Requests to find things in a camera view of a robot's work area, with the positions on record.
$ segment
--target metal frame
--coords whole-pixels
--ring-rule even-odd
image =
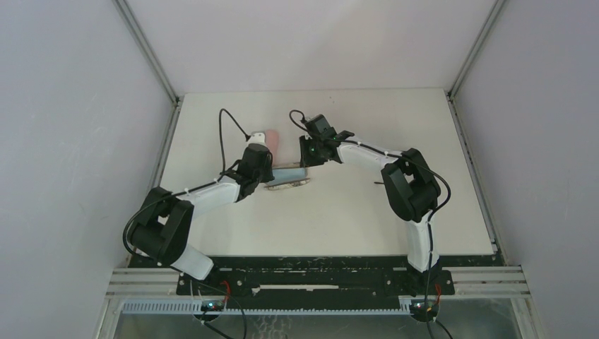
[[[157,165],[153,173],[153,180],[150,186],[156,186],[160,183],[166,159],[170,150],[174,130],[179,118],[182,101],[177,97],[162,65],[160,64],[155,52],[139,22],[135,18],[133,11],[127,0],[112,0],[118,12],[126,23],[140,51],[146,58],[148,65],[152,68],[157,80],[173,103],[171,118],[165,131],[165,137],[162,141],[160,154],[157,158]],[[490,235],[490,240],[494,245],[496,255],[484,258],[482,261],[474,260],[473,263],[481,265],[467,267],[463,265],[462,259],[450,259],[451,263],[462,265],[461,267],[445,267],[451,271],[453,283],[456,289],[455,295],[444,295],[444,299],[490,299],[490,298],[509,298],[514,308],[514,314],[522,338],[544,338],[542,328],[532,303],[530,291],[526,284],[526,279],[520,267],[515,266],[496,266],[501,265],[506,258],[502,252],[503,246],[499,233],[493,226],[493,217],[489,210],[485,192],[482,189],[479,172],[472,159],[468,148],[468,138],[462,128],[462,123],[456,108],[454,106],[455,97],[460,90],[465,77],[475,62],[486,39],[489,37],[497,18],[505,7],[507,0],[496,0],[490,11],[485,24],[481,28],[475,43],[470,49],[458,75],[453,82],[450,91],[447,92],[447,100],[456,131],[464,152],[468,170],[473,179],[475,192],[482,210],[483,218]],[[489,260],[495,260],[499,257],[501,260],[491,264]],[[381,260],[381,266],[388,266],[389,261]],[[201,299],[189,295],[177,295],[176,291],[180,283],[183,283],[182,277],[178,272],[169,268],[118,268],[113,272],[112,279],[107,289],[102,311],[96,326],[95,338],[113,338],[117,330],[117,324],[120,314],[197,314],[200,312],[202,302],[207,300],[222,300],[222,296],[202,296]],[[422,299],[422,296],[398,296],[397,308],[394,309],[358,309],[342,311],[326,310],[265,310],[250,309],[246,314],[397,314],[408,315],[408,305],[414,299]],[[237,310],[231,309],[224,311],[226,314],[237,314]]]

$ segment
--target white wall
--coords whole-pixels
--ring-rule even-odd
[[[494,0],[130,0],[175,90],[449,89]]]
[[[114,5],[0,5],[0,337],[89,338],[170,103]]]
[[[550,338],[596,338],[599,2],[511,1],[458,94]]]

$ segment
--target pink object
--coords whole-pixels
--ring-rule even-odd
[[[279,148],[279,132],[275,131],[274,129],[267,129],[264,131],[264,136],[266,139],[266,147],[268,147],[273,154],[274,165],[277,160],[277,149]]]

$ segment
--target white table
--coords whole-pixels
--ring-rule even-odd
[[[440,254],[492,254],[490,238],[441,89],[315,90],[187,94],[161,186],[181,191],[220,171],[218,112],[228,109],[248,133],[280,134],[277,162],[300,158],[302,135],[291,109],[324,114],[337,131],[356,133],[373,145],[422,152],[453,192],[437,220]],[[223,117],[227,166],[241,158],[243,135]],[[395,216],[376,172],[327,163],[308,170],[301,187],[266,191],[213,210],[191,226],[189,243],[207,255],[381,256],[408,253],[405,225]]]

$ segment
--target gray floor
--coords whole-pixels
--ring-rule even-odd
[[[409,316],[248,316],[248,339],[428,338],[426,325]],[[441,302],[439,320],[454,338],[520,338],[511,302],[462,300]],[[241,338],[241,316],[222,316],[212,324]],[[432,323],[435,338],[447,338]],[[173,315],[123,315],[115,338],[221,338],[194,319]]]

